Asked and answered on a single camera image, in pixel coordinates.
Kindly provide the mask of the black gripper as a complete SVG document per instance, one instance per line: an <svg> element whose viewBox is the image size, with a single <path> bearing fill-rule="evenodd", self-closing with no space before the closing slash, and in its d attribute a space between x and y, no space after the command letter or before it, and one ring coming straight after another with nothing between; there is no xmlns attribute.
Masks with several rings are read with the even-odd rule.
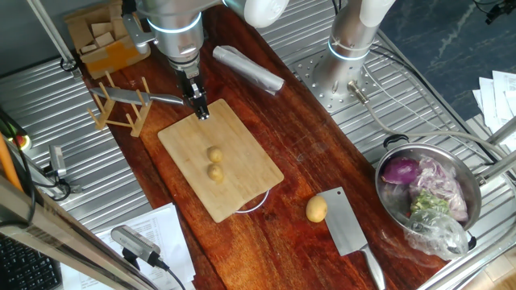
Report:
<svg viewBox="0 0 516 290"><path fill-rule="evenodd" d="M185 96L185 104L193 110L199 120L207 120L210 117L203 87L199 60L176 65L178 84Z"/></svg>

